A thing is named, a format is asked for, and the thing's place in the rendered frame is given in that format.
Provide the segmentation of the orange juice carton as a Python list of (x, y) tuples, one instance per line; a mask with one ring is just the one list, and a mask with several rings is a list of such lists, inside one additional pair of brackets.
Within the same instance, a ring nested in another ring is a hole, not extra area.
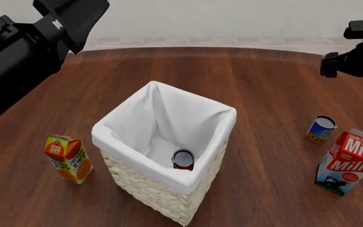
[(81, 185), (93, 169), (80, 139), (62, 134), (47, 134), (44, 153), (66, 181)]

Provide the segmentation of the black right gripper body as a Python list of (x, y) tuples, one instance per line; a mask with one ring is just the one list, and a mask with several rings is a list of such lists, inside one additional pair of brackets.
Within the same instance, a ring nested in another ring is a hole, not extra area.
[(326, 78), (337, 77), (338, 52), (329, 52), (321, 60), (320, 75)]

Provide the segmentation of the red and white milk carton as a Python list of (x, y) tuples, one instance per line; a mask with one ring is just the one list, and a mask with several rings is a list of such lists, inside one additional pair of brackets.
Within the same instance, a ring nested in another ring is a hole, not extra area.
[(344, 196), (363, 178), (363, 132), (341, 133), (317, 167), (315, 184)]

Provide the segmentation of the red tomato sauce can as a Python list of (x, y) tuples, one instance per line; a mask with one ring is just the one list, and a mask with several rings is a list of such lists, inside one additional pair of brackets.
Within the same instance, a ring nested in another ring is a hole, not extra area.
[(179, 149), (172, 156), (173, 168), (192, 171), (195, 163), (194, 155), (187, 149)]

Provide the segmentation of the blue alphabet soup can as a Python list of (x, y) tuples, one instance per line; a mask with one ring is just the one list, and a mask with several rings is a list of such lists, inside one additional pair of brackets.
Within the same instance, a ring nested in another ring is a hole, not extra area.
[(323, 144), (336, 128), (338, 128), (338, 124), (331, 117), (317, 115), (307, 131), (306, 137), (313, 143)]

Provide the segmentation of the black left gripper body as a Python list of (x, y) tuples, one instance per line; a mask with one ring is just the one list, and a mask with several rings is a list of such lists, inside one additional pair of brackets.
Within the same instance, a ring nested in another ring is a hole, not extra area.
[(78, 54), (110, 4), (108, 0), (33, 0), (33, 7), (43, 16), (34, 24), (41, 34)]

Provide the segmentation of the white wicker basket with liner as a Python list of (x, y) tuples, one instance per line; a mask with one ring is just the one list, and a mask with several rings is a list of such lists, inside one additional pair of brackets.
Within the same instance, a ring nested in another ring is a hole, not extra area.
[[(119, 187), (187, 226), (221, 167), (236, 117), (233, 107), (151, 81), (93, 126), (92, 142)], [(173, 168), (179, 149), (193, 153), (192, 171)]]

